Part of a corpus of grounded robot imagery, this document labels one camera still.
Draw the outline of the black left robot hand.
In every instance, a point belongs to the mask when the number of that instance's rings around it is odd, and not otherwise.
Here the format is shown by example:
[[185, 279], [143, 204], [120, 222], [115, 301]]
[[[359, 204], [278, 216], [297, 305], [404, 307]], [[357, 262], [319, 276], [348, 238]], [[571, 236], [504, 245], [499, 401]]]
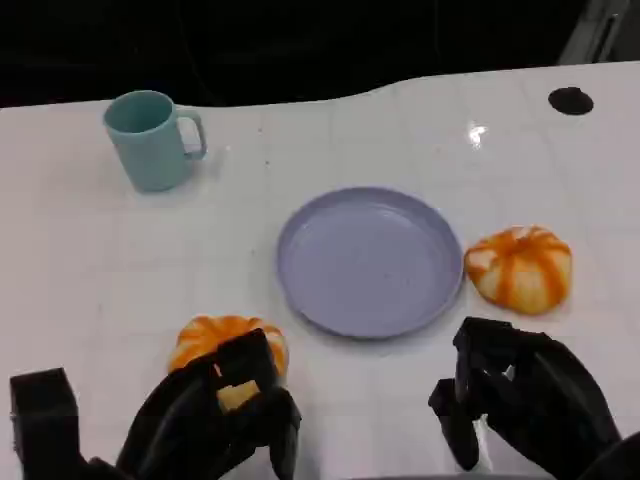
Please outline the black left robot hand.
[[133, 479], [219, 479], [266, 447], [294, 476], [301, 415], [263, 330], [169, 373], [141, 406], [116, 466]]

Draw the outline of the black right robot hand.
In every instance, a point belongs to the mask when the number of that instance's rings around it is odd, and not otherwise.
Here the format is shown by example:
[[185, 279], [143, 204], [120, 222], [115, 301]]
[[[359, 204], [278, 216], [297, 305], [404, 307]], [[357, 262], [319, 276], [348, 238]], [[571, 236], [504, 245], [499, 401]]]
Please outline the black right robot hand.
[[468, 316], [453, 345], [455, 375], [437, 382], [429, 405], [463, 470], [479, 462], [480, 419], [556, 479], [579, 478], [621, 441], [598, 383], [563, 343]]

